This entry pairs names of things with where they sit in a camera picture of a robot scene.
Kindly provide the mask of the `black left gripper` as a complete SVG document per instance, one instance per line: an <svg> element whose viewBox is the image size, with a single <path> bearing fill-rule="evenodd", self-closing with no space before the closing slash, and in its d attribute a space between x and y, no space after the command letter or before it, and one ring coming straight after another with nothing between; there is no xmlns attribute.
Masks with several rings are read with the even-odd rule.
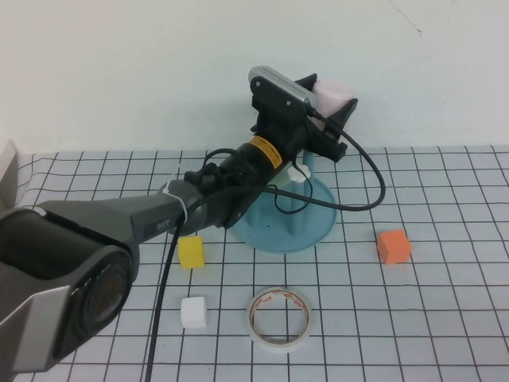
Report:
<svg viewBox="0 0 509 382"><path fill-rule="evenodd" d="M312 90L316 82L316 73L295 81L307 90ZM293 160L303 150L338 162L347 151L347 144L339 142L340 136L357 103L357 98L350 99L340 110L327 117L322 130L310 118L291 123L260 115L251 131L270 142L282 156L283 162Z"/></svg>

